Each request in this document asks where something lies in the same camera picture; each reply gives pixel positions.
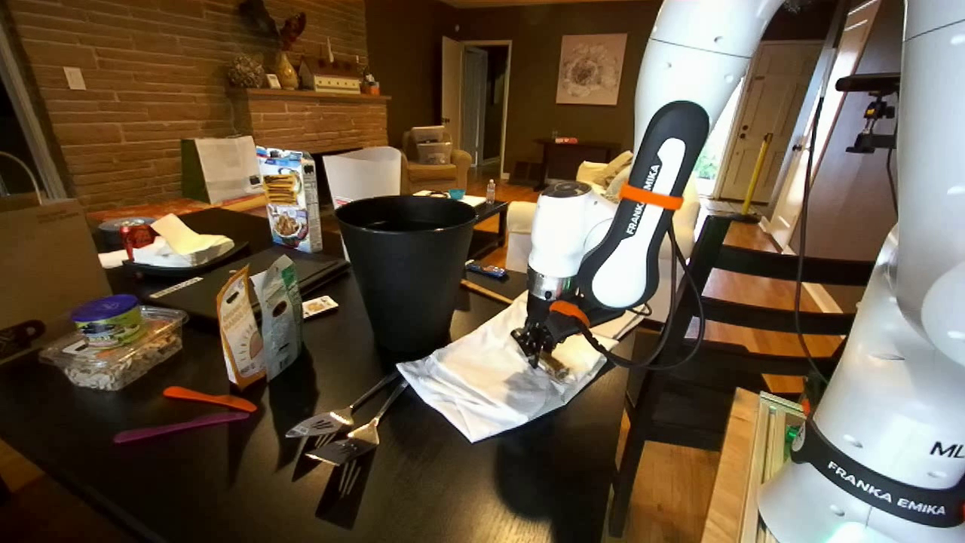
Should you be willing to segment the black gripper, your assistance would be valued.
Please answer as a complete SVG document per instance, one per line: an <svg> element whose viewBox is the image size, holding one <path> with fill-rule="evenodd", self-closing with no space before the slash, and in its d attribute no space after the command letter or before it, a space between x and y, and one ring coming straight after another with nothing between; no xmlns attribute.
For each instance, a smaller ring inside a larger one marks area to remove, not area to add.
<svg viewBox="0 0 965 543"><path fill-rule="evenodd" d="M556 357L556 347L584 330L588 317L575 301L532 298L524 322L513 330L508 339L532 368L540 368L547 374L567 374L567 366Z"/></svg>

